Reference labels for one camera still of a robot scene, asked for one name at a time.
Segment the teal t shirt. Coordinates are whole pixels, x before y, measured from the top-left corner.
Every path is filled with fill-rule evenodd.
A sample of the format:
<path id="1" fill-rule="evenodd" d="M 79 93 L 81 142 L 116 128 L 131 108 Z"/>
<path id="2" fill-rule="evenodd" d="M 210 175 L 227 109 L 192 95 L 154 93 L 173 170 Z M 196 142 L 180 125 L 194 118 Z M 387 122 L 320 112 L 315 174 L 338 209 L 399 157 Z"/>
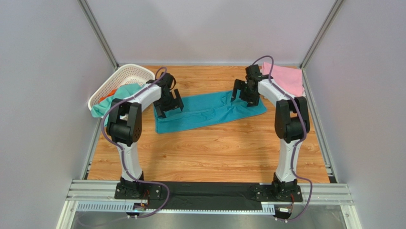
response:
<path id="1" fill-rule="evenodd" d="M 173 133 L 227 123 L 261 115 L 267 111 L 263 102 L 248 107 L 240 98 L 231 101 L 232 91 L 187 96 L 182 99 L 184 108 L 165 112 L 161 118 L 154 110 L 155 131 L 159 134 Z"/>

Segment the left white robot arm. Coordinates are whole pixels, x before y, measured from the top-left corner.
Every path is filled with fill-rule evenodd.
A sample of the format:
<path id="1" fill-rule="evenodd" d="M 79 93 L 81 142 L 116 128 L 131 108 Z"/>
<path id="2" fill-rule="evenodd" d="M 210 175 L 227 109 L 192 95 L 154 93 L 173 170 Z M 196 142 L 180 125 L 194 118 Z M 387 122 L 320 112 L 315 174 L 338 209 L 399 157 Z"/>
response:
<path id="1" fill-rule="evenodd" d="M 153 104 L 159 118 L 166 112 L 184 108 L 182 98 L 175 89 L 176 79 L 163 72 L 156 80 L 149 80 L 135 94 L 125 99 L 114 99 L 106 113 L 108 140 L 117 146 L 122 164 L 122 175 L 118 189 L 128 188 L 141 192 L 145 186 L 143 171 L 138 157 L 138 141 L 142 133 L 142 112 Z"/>

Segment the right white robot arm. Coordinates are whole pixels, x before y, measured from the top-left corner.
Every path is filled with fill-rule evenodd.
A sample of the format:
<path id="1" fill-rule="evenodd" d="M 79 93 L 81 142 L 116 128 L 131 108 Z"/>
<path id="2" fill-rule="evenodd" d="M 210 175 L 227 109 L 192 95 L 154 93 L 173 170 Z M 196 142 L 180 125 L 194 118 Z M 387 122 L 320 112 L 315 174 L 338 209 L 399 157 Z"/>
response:
<path id="1" fill-rule="evenodd" d="M 274 129 L 280 139 L 280 156 L 272 185 L 277 192 L 294 191 L 298 152 L 310 130 L 307 99 L 288 93 L 270 74 L 262 74 L 257 64 L 246 67 L 245 72 L 244 81 L 235 80 L 231 100 L 239 98 L 254 107 L 263 96 L 275 106 Z"/>

